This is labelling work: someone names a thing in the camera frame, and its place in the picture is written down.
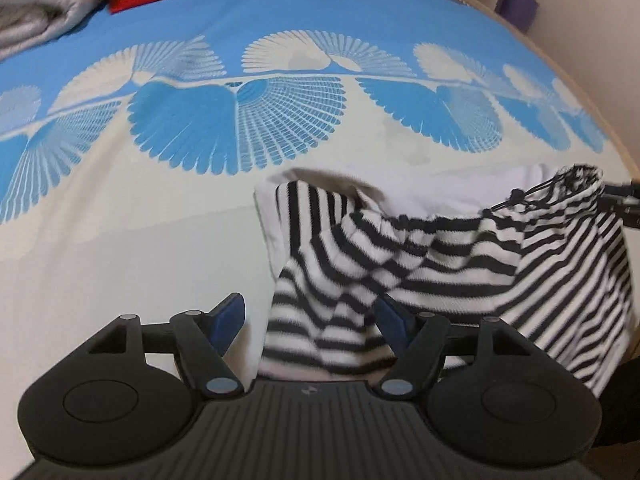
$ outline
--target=striped fabric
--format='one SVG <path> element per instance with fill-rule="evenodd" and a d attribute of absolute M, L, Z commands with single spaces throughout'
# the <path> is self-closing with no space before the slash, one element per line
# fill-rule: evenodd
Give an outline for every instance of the striped fabric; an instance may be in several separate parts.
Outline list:
<path fill-rule="evenodd" d="M 474 218 L 384 218 L 305 182 L 276 190 L 290 259 L 276 282 L 259 373 L 377 380 L 395 361 L 372 317 L 389 294 L 413 313 L 510 323 L 599 394 L 628 343 L 622 222 L 596 210 L 600 171 L 574 166 L 526 200 Z"/>

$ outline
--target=purple object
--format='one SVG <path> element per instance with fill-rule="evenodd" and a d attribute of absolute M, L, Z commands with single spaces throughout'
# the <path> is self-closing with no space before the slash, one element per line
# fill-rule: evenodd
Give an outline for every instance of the purple object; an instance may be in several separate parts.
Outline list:
<path fill-rule="evenodd" d="M 537 10 L 536 0 L 498 0 L 495 4 L 495 12 L 523 34 L 529 30 Z"/>

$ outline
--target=wall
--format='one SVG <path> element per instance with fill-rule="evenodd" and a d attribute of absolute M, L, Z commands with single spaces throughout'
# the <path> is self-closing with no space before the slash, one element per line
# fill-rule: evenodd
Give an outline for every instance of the wall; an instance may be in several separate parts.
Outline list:
<path fill-rule="evenodd" d="M 493 8 L 497 0 L 480 0 Z M 528 36 L 590 96 L 640 164 L 640 0 L 537 0 Z"/>

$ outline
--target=white blanket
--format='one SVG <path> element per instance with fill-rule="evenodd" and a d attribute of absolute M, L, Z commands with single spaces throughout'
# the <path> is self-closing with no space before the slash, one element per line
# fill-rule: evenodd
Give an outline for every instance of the white blanket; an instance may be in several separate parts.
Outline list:
<path fill-rule="evenodd" d="M 58 38 L 102 0 L 0 0 L 0 61 Z"/>

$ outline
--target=ribbed black surface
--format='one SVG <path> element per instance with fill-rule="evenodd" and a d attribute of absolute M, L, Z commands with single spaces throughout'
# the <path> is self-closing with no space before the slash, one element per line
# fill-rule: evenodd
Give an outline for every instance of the ribbed black surface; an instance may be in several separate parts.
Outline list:
<path fill-rule="evenodd" d="M 81 470 L 40 461 L 20 480 L 596 480 L 578 463 L 547 470 L 480 465 L 448 449 L 416 409 L 363 383 L 255 384 L 210 402 L 176 444 L 143 461 Z"/>

